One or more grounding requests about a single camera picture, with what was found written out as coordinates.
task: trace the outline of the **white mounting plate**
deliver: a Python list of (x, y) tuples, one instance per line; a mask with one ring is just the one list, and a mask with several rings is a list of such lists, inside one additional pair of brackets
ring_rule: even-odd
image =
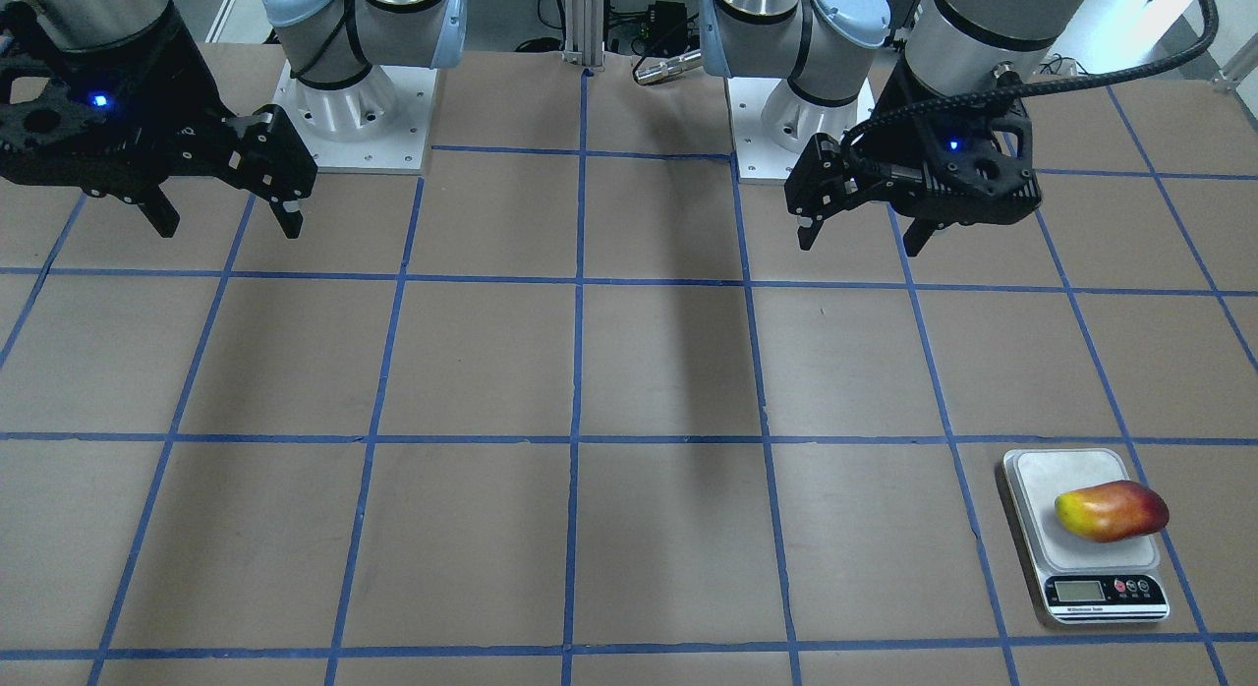
[(1054, 502), (1062, 493), (1115, 480), (1128, 480), (1117, 453), (1083, 451), (1013, 451), (1005, 458), (1010, 490), (1037, 560), (1055, 574), (1149, 571), (1159, 555), (1151, 536), (1097, 544), (1071, 534), (1057, 520)]
[[(749, 185), (774, 185), (786, 180), (799, 154), (779, 146), (765, 130), (760, 113), (781, 78), (732, 77), (726, 79), (730, 97), (730, 126), (733, 149), (738, 154), (738, 181)], [(869, 81), (860, 84), (857, 113), (862, 121), (873, 111)]]
[(406, 107), (384, 136), (369, 141), (340, 142), (320, 137), (292, 104), (294, 78), (288, 63), (279, 73), (274, 103), (284, 107), (293, 126), (309, 149), (320, 172), (364, 172), (375, 175), (421, 175), (428, 155), (428, 135), (437, 98), (437, 69), (423, 67), (385, 67)]

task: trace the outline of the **digital scale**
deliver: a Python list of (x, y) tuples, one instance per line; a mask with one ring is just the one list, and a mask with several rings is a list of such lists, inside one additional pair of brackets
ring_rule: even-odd
[(1021, 530), (1034, 587), (1047, 616), (1062, 624), (1157, 622), (1170, 605), (1151, 536), (1098, 544), (1066, 530), (1057, 497), (1115, 480), (1130, 480), (1117, 453), (1020, 449), (1005, 453), (1004, 476)]

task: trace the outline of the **scale control panel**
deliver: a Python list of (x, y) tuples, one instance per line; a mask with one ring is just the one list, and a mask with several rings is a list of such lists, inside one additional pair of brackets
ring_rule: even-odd
[(1053, 575), (1044, 582), (1048, 612), (1058, 622), (1165, 619), (1170, 605), (1152, 575)]

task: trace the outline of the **mango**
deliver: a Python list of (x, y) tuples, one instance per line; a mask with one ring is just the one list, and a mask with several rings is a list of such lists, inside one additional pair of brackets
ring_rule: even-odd
[(1156, 534), (1170, 521), (1170, 510), (1157, 492), (1131, 480), (1066, 492), (1054, 507), (1071, 534), (1101, 544)]

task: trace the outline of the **scale display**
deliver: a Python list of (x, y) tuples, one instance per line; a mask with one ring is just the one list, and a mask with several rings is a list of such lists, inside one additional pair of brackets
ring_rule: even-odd
[(1062, 493), (1128, 480), (1113, 451), (1010, 451), (1004, 477), (1043, 612), (1062, 624), (1156, 622), (1170, 616), (1151, 536), (1097, 544), (1057, 520)]

